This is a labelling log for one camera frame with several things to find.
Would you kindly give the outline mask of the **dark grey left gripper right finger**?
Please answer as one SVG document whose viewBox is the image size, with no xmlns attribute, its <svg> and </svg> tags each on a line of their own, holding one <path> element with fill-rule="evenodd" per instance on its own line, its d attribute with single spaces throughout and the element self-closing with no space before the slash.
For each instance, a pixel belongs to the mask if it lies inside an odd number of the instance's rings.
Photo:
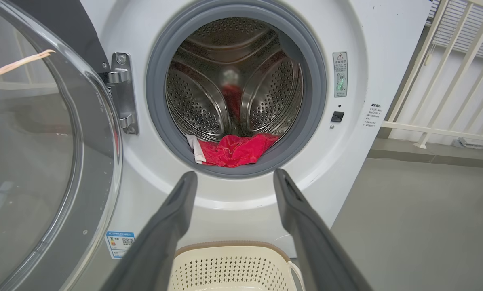
<svg viewBox="0 0 483 291">
<path fill-rule="evenodd" d="M 292 236 L 304 291 L 373 291 L 290 175 L 273 173 L 280 219 Z"/>
</svg>

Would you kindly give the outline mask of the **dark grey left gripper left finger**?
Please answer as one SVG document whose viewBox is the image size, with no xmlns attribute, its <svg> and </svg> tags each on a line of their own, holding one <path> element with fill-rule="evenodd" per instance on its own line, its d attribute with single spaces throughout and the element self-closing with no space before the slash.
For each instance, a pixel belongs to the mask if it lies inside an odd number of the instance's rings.
<svg viewBox="0 0 483 291">
<path fill-rule="evenodd" d="M 184 173 L 100 291 L 167 291 L 178 241 L 191 223 L 197 174 Z"/>
</svg>

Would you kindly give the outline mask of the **red garment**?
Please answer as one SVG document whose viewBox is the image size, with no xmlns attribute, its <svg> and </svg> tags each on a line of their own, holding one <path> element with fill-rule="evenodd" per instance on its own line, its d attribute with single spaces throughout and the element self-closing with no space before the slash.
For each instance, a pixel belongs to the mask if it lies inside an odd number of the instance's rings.
<svg viewBox="0 0 483 291">
<path fill-rule="evenodd" d="M 206 157 L 204 164 L 226 168 L 255 164 L 279 138 L 263 133 L 252 137 L 226 135 L 219 143 L 200 140 Z"/>
</svg>

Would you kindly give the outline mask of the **dark round washer door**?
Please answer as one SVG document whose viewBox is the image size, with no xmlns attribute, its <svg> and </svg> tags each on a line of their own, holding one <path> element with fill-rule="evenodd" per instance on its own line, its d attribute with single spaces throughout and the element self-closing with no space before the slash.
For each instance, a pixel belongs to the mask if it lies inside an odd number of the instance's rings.
<svg viewBox="0 0 483 291">
<path fill-rule="evenodd" d="M 69 291 L 122 170 L 110 64 L 83 0 L 0 0 L 0 291 Z"/>
</svg>

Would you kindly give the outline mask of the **cream perforated laundry basket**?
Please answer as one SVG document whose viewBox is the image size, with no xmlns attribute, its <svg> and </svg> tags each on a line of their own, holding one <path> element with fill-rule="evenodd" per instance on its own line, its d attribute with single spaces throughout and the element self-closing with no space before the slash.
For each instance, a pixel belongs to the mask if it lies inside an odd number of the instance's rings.
<svg viewBox="0 0 483 291">
<path fill-rule="evenodd" d="M 175 253 L 167 291 L 306 291 L 298 266 L 258 241 L 206 242 Z"/>
</svg>

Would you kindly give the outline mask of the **white front-load washing machine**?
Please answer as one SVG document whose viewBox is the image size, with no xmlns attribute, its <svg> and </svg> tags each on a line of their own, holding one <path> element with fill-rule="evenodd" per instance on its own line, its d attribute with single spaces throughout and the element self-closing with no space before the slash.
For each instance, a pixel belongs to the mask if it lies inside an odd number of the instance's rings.
<svg viewBox="0 0 483 291">
<path fill-rule="evenodd" d="M 180 176 L 193 170 L 176 164 L 156 130 L 146 100 L 146 74 L 162 31 L 172 17 L 198 1 L 83 0 L 110 61 L 114 52 L 131 56 L 139 122 L 138 135 L 122 133 L 122 184 L 107 231 L 133 232 L 137 238 Z M 297 13 L 321 43 L 329 89 L 313 136 L 278 168 L 288 172 L 323 221 L 332 226 L 380 128 L 363 126 L 365 112 L 371 104 L 380 104 L 384 120 L 432 0 L 274 1 Z M 346 97 L 334 97 L 334 52 L 347 52 Z M 331 122 L 334 111 L 344 112 L 341 123 Z M 296 256 L 293 238 L 278 217 L 274 170 L 246 179 L 193 171 L 198 176 L 198 190 L 191 226 L 179 247 L 248 240 L 271 243 Z"/>
</svg>

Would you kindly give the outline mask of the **grey rubber door gasket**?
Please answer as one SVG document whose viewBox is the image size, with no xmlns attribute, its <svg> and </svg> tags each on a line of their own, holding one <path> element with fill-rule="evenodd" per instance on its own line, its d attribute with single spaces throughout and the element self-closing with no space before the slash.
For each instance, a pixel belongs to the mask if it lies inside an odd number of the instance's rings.
<svg viewBox="0 0 483 291">
<path fill-rule="evenodd" d="M 196 164 L 182 134 L 171 121 L 169 107 L 162 99 L 165 90 L 165 73 L 170 57 L 177 50 L 179 40 L 193 28 L 206 21 L 226 16 L 248 16 L 267 22 L 283 31 L 298 46 L 301 63 L 306 66 L 306 108 L 299 110 L 299 121 L 292 126 L 291 134 L 264 154 L 256 164 L 237 168 L 222 168 Z M 146 74 L 146 100 L 151 119 L 162 141 L 175 156 L 176 164 L 225 179 L 246 179 L 271 172 L 291 160 L 310 140 L 324 113 L 328 94 L 326 57 L 321 43 L 311 28 L 290 8 L 274 0 L 199 0 L 186 6 L 172 17 L 156 41 L 150 56 Z"/>
</svg>

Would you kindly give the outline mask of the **silver metal door hinge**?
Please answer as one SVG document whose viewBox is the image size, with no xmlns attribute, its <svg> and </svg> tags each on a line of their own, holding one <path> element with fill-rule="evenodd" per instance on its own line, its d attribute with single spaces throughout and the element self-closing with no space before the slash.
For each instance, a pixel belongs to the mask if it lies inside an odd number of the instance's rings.
<svg viewBox="0 0 483 291">
<path fill-rule="evenodd" d="M 125 134 L 138 135 L 139 122 L 135 103 L 131 56 L 114 52 L 106 72 L 99 74 L 117 112 L 119 125 Z"/>
</svg>

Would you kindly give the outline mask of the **blue white energy label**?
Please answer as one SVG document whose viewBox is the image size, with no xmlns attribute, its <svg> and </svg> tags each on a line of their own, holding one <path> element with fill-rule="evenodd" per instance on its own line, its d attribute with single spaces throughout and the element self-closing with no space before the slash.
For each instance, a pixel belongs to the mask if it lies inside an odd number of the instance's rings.
<svg viewBox="0 0 483 291">
<path fill-rule="evenodd" d="M 105 240 L 112 259 L 121 259 L 135 241 L 133 232 L 107 231 Z"/>
</svg>

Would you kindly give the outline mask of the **white cloth piece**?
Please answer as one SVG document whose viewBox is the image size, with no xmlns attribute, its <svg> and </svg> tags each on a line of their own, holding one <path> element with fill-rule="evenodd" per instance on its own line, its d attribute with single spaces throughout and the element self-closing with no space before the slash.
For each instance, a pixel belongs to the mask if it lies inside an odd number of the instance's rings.
<svg viewBox="0 0 483 291">
<path fill-rule="evenodd" d="M 206 162 L 206 157 L 204 155 L 204 151 L 201 148 L 199 138 L 197 138 L 197 136 L 195 135 L 186 134 L 186 140 L 193 151 L 195 163 L 204 164 Z"/>
</svg>

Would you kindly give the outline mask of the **black text instruction sticker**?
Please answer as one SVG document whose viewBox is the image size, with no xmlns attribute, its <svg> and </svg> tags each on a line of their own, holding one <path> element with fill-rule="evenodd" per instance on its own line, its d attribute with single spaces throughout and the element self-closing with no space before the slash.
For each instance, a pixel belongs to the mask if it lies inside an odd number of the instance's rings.
<svg viewBox="0 0 483 291">
<path fill-rule="evenodd" d="M 382 105 L 371 104 L 370 107 L 365 112 L 363 126 L 367 128 L 371 127 L 381 127 L 382 124 Z"/>
</svg>

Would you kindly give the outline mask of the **perforated steel washer drum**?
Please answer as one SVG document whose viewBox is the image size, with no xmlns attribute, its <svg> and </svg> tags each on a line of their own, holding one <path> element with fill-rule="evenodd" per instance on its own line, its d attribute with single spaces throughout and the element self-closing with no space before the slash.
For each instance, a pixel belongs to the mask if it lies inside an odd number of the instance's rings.
<svg viewBox="0 0 483 291">
<path fill-rule="evenodd" d="M 178 47 L 165 78 L 166 103 L 183 134 L 284 136 L 304 94 L 301 53 L 279 29 L 251 18 L 201 26 Z"/>
</svg>

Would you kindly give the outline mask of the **white metal railing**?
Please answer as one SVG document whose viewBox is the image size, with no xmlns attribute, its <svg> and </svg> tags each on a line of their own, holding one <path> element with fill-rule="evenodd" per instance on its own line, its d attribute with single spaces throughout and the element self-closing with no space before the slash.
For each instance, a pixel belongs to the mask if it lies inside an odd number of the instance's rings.
<svg viewBox="0 0 483 291">
<path fill-rule="evenodd" d="M 483 59 L 476 53 L 483 35 L 467 53 L 450 44 L 429 51 L 435 23 L 425 24 L 412 60 L 389 112 L 382 123 L 385 138 L 406 140 L 426 149 L 428 144 L 447 144 L 483 149 Z"/>
</svg>

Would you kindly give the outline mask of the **grey warning sticker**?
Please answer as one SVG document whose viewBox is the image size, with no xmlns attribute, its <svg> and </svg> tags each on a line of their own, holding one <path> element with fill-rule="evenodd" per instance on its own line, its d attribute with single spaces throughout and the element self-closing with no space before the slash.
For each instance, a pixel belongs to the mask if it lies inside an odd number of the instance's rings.
<svg viewBox="0 0 483 291">
<path fill-rule="evenodd" d="M 347 52 L 333 53 L 333 69 L 334 69 L 334 97 L 347 96 L 348 83 L 348 64 Z"/>
</svg>

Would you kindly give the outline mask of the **white window blinds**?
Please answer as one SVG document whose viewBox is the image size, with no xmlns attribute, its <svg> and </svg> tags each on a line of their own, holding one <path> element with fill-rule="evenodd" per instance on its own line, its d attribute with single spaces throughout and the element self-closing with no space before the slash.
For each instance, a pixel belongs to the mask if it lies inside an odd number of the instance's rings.
<svg viewBox="0 0 483 291">
<path fill-rule="evenodd" d="M 435 23 L 437 13 L 442 12 L 441 18 L 435 28 L 434 36 L 430 41 L 429 51 L 433 52 L 435 47 L 446 48 L 457 27 L 463 17 L 465 20 L 456 40 L 453 43 L 452 50 L 456 52 L 467 53 L 472 43 L 483 35 L 483 0 L 472 4 L 471 9 L 465 14 L 468 0 L 432 0 L 432 8 L 428 14 L 427 25 Z M 483 40 L 478 48 L 476 57 L 483 59 Z"/>
</svg>

